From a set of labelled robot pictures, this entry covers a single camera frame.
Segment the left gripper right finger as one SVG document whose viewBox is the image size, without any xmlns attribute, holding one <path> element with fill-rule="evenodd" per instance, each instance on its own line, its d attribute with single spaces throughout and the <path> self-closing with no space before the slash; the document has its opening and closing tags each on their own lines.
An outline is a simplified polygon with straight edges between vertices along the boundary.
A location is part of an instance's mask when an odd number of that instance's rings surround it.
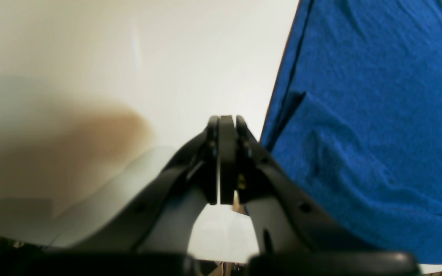
<svg viewBox="0 0 442 276">
<path fill-rule="evenodd" d="M 241 116 L 228 117 L 228 187 L 251 219 L 259 254 L 246 276 L 420 276 L 409 253 L 351 234 L 294 184 Z"/>
</svg>

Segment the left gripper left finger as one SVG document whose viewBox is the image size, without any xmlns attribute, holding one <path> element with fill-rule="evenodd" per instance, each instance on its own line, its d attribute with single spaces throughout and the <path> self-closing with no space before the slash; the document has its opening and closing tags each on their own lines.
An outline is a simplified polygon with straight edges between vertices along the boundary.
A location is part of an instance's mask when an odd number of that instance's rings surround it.
<svg viewBox="0 0 442 276">
<path fill-rule="evenodd" d="M 188 255 L 207 204 L 229 203 L 229 117 L 211 117 L 105 227 L 34 260 L 25 276 L 198 276 Z"/>
</svg>

